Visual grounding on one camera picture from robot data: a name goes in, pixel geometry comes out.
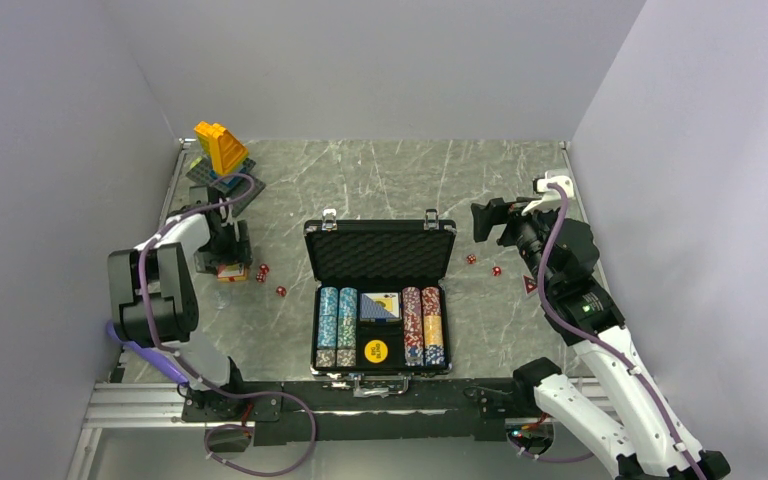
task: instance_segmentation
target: case latch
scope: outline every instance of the case latch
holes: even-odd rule
[[[330,232],[331,230],[337,230],[337,210],[334,208],[326,208],[322,211],[322,230]]]
[[[429,208],[425,211],[425,229],[437,230],[440,228],[440,223],[437,221],[437,210]]]
[[[360,374],[352,374],[350,375],[352,380],[354,381],[354,396],[356,398],[369,398],[369,397],[389,397],[390,395],[404,395],[408,391],[408,386],[410,385],[410,377],[403,376],[401,377],[402,385],[401,386],[386,386],[386,387],[377,387],[377,388],[363,388],[361,387],[361,379],[363,378],[363,375]]]

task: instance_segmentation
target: gray marble floor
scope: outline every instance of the gray marble floor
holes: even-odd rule
[[[589,375],[543,318],[536,295],[526,298],[525,265],[514,249],[472,240],[472,202],[531,193],[532,178],[565,168],[557,142],[516,141],[253,141],[254,174],[266,190],[243,212],[255,264],[271,269],[266,284],[253,279],[220,284],[195,275],[201,327],[249,380],[311,380],[310,348],[316,280],[302,224],[324,208],[338,218],[421,218],[436,208],[458,224],[448,275],[453,370],[450,377],[508,377],[546,356],[571,376]],[[199,152],[188,152],[185,168]],[[186,201],[191,182],[181,175],[172,209]],[[578,202],[570,209],[581,218]],[[468,265],[465,257],[478,261]],[[502,275],[493,277],[494,266]],[[281,298],[275,288],[283,285]],[[164,378],[127,353],[125,382]]]

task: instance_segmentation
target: stack of poker chips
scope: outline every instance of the stack of poker chips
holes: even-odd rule
[[[440,309],[440,290],[422,289],[422,323],[425,335],[425,364],[444,365],[443,312]]]
[[[334,287],[319,291],[319,332],[316,341],[316,366],[333,367],[337,360],[337,311],[339,294]]]
[[[402,290],[405,319],[405,364],[409,367],[422,366],[422,300],[419,289],[408,287]]]
[[[337,366],[355,365],[355,342],[357,337],[357,290],[340,289],[340,305],[337,314]]]

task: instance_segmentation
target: yellow toy piece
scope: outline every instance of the yellow toy piece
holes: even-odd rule
[[[200,122],[194,129],[217,175],[228,175],[249,156],[249,149],[218,123]]]

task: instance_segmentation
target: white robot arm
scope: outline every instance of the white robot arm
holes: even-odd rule
[[[217,203],[221,196],[211,187],[193,187],[193,206]],[[191,216],[173,215],[165,233],[151,240],[145,274],[157,332],[162,346],[174,351],[200,374],[189,380],[193,400],[199,408],[213,410],[219,417],[234,417],[241,402],[229,401],[202,383],[208,381],[232,393],[242,393],[242,376],[230,357],[221,354],[198,328],[198,302],[190,272],[195,269],[216,273],[219,265],[251,264],[251,248],[244,221],[228,223],[227,211],[211,210]],[[143,348],[156,346],[151,338],[146,308],[141,295],[138,258],[149,241],[108,257],[108,279],[114,330],[119,338]],[[158,350],[168,357],[165,350]]]
[[[725,457],[704,450],[676,417],[634,348],[625,318],[593,278],[599,251],[590,226],[564,220],[574,198],[572,180],[564,172],[547,172],[534,181],[534,190],[538,198],[473,204],[475,241],[486,240],[493,225],[506,224],[497,243],[517,247],[538,279],[551,326],[596,376],[622,424],[546,358],[514,372],[515,398],[563,423],[611,478],[724,478],[730,473]]]

